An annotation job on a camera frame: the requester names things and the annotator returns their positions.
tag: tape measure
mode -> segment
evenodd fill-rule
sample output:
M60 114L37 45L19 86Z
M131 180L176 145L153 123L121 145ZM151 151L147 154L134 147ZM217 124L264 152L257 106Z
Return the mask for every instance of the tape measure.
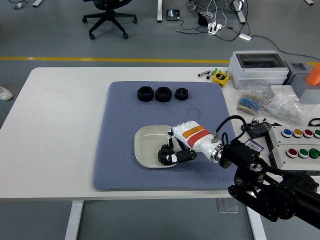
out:
M220 84L220 86L223 88L229 79L230 79L230 75L223 72L216 72L213 75L212 82Z

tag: blue button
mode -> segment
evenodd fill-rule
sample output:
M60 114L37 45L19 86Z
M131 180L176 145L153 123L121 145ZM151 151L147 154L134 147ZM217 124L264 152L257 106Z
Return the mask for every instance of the blue button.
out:
M292 136L292 131L290 131L289 129L284 129L282 131L282 136L284 136L285 138L290 138Z

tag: blue mat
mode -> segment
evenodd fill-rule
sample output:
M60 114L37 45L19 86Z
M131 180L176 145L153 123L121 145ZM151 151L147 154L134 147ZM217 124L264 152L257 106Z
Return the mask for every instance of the blue mat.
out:
M172 90L169 102L141 102L137 91L150 86ZM178 88L186 88L189 98L179 101L174 97ZM146 168L135 157L136 132L145 126L176 126L194 120L213 133L229 117L226 102L217 83L210 82L113 82L108 90L107 103L96 149L93 186L97 190L154 190L227 189L233 184L236 166L223 169L198 153L193 161L169 168ZM220 131L229 140L235 137L231 122Z

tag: orange cup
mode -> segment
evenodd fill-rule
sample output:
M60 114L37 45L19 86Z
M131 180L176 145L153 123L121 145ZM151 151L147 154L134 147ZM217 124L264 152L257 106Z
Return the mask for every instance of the orange cup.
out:
M305 81L312 86L318 86L320 83L320 64L314 65Z

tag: red stripe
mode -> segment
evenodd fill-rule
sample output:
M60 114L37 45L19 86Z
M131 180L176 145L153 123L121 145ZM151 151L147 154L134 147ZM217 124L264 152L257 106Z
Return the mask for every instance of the red stripe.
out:
M198 141L199 139L203 138L204 136L207 136L208 134L210 134L210 132L207 129L204 129L202 131L197 132L195 135L193 135L192 137L189 138L188 140L188 145L193 148L196 141Z

